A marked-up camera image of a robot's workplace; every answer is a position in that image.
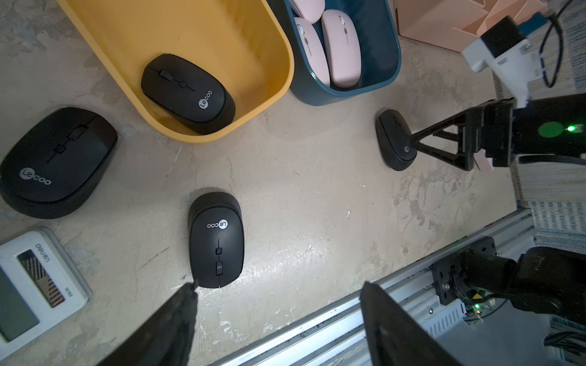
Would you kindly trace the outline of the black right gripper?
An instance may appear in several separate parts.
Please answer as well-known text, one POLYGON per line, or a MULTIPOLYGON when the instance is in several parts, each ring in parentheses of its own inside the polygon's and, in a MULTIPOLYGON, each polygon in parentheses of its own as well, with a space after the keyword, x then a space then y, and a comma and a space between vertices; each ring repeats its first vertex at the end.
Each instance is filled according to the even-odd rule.
POLYGON ((509 167, 513 161, 515 107, 514 99, 485 102, 412 134, 410 145, 418 152, 467 172, 474 169, 474 154, 481 149, 488 158, 493 159, 495 167, 509 167), (456 142, 464 152, 451 153, 422 144, 421 141, 427 137, 456 142))

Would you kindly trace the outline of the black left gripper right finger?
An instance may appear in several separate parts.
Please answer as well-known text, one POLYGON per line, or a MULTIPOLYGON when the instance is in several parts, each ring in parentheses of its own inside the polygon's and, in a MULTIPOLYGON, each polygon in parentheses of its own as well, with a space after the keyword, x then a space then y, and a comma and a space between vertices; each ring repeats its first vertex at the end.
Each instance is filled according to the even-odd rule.
POLYGON ((372 364, 459 364, 380 286, 365 282, 360 306, 372 364))

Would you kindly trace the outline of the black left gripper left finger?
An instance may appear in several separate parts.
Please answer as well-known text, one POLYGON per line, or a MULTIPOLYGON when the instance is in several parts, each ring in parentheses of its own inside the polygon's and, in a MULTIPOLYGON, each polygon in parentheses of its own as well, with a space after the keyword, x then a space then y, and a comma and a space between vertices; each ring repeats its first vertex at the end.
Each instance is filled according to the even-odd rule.
POLYGON ((198 309, 193 283, 185 283, 100 365, 186 365, 198 309))

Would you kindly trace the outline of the black mouse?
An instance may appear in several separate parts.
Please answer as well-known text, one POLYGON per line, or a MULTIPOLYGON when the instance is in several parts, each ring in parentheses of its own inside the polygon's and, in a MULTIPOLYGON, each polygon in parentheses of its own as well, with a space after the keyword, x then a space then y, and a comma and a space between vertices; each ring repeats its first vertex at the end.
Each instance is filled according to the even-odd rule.
POLYGON ((396 110, 384 110, 375 122, 378 146, 385 164, 401 172, 416 159, 417 150, 411 146, 411 130, 396 110))
POLYGON ((171 53, 145 66, 140 87, 148 99, 200 135, 224 129, 236 115, 235 102, 218 79, 171 53))
POLYGON ((65 217, 96 189, 117 141, 116 129, 101 115, 60 108, 31 128, 2 161, 1 197, 29 217, 65 217))
POLYGON ((241 207, 226 192, 198 197, 188 216, 189 262, 200 288, 223 288, 244 267, 245 236, 241 207))

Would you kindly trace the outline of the pink mouse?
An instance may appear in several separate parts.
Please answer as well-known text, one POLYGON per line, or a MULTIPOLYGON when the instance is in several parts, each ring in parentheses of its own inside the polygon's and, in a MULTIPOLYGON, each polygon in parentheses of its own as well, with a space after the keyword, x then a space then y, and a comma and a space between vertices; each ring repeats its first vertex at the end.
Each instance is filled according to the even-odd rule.
POLYGON ((325 11, 324 0, 290 0, 295 15, 311 24, 317 23, 325 11))
POLYGON ((331 80, 339 88, 352 88, 362 74, 362 57, 356 27, 350 16, 335 9, 321 17, 331 80))
POLYGON ((304 18, 294 17, 295 26, 311 67, 312 73, 327 87, 331 86, 330 71, 324 47, 313 24, 304 18))

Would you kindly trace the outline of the teal plastic bin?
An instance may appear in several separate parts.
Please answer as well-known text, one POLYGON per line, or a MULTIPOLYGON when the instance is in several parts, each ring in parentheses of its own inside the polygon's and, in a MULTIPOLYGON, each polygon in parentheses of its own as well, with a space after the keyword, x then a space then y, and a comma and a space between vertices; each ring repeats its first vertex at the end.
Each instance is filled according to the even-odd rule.
POLYGON ((355 25, 360 42, 362 70, 352 88, 331 87, 315 77, 303 51, 289 1, 269 1, 291 45, 295 72, 291 89, 298 99, 312 106, 329 105, 390 85, 401 70, 401 46, 387 1, 326 1, 326 10, 342 11, 355 25))

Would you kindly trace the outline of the yellow plastic bin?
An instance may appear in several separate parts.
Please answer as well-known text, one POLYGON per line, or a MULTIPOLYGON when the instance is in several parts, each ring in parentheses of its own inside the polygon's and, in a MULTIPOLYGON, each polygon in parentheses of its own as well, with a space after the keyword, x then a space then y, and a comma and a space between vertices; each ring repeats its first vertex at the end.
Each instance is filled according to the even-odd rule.
POLYGON ((182 143, 227 136, 281 99, 294 76, 291 45, 264 1, 62 1, 60 7, 143 119, 182 143), (236 105, 231 124, 199 135, 143 94, 143 69, 164 53, 224 85, 236 105))

